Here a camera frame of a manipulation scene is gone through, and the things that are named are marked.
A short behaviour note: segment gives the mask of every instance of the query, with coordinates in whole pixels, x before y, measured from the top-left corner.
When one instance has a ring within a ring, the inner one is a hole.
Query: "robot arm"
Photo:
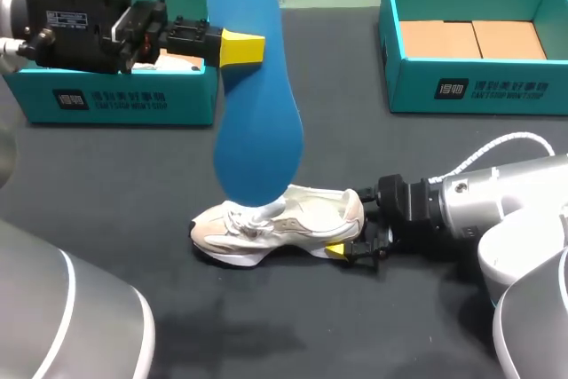
[[[525,208],[556,211],[568,201],[568,154],[463,172],[431,184],[407,183],[400,175],[382,177],[358,191],[379,207],[375,235],[329,247],[350,262],[372,258],[378,265],[400,242],[428,241],[444,233],[480,239],[507,215]]]
[[[235,35],[207,20],[170,20],[165,0],[2,0],[0,71],[38,66],[128,74],[160,49],[200,57],[209,67],[260,63],[264,38]]]

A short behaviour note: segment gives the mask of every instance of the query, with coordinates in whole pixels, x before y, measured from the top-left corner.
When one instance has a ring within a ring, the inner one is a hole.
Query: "brown cardboard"
[[[444,43],[444,21],[400,21],[402,43],[407,57],[444,58],[448,49]]]
[[[166,51],[165,49],[160,49],[160,56],[184,59],[184,60],[188,61],[189,63],[191,63],[192,66],[201,68],[201,63],[202,63],[201,58],[187,57],[186,55],[177,55],[175,53],[168,53],[168,51]]]
[[[470,22],[401,21],[410,58],[481,58]]]
[[[530,21],[473,21],[485,59],[546,59]]]
[[[445,22],[444,36],[449,58],[481,58],[476,34],[470,22]]]
[[[400,21],[409,58],[546,59],[530,21]]]

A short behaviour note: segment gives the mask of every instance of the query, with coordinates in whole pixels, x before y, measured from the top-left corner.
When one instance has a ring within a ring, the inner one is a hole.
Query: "blue insole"
[[[304,130],[288,81],[279,0],[207,0],[212,26],[265,37],[264,62],[224,67],[225,115],[215,170],[227,198],[244,206],[277,199],[294,179]]]

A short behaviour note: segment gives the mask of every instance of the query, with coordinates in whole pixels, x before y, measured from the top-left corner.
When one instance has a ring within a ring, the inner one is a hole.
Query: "white cable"
[[[554,149],[545,138],[540,137],[539,135],[536,135],[531,132],[514,132],[508,135],[503,135],[502,137],[498,137],[493,141],[485,144],[484,146],[479,148],[474,154],[468,157],[464,162],[462,162],[460,166],[458,166],[451,172],[442,175],[441,177],[430,178],[428,179],[428,182],[430,182],[431,184],[437,184],[439,182],[442,182],[442,180],[446,177],[451,177],[453,175],[457,175],[458,173],[462,173],[464,170],[466,170],[469,166],[471,166],[475,161],[477,161],[482,155],[484,155],[488,151],[494,149],[495,147],[501,145],[504,142],[512,141],[514,139],[530,139],[534,142],[538,142],[544,147],[545,150],[547,150],[548,155],[555,155]]]

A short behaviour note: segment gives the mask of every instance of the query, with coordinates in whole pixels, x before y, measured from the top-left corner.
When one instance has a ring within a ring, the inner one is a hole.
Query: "gray mat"
[[[568,152],[563,118],[390,114],[375,55],[377,16],[284,14],[306,139],[297,184],[439,175],[516,130]],[[186,236],[193,216],[223,200],[214,130],[29,126],[1,93],[20,158],[0,192],[0,216],[146,296],[157,324],[152,378],[502,378],[475,268],[397,257],[373,275],[288,252],[252,271],[203,263]],[[532,142],[511,142],[479,166],[541,154]],[[473,250],[466,255],[475,260]]]

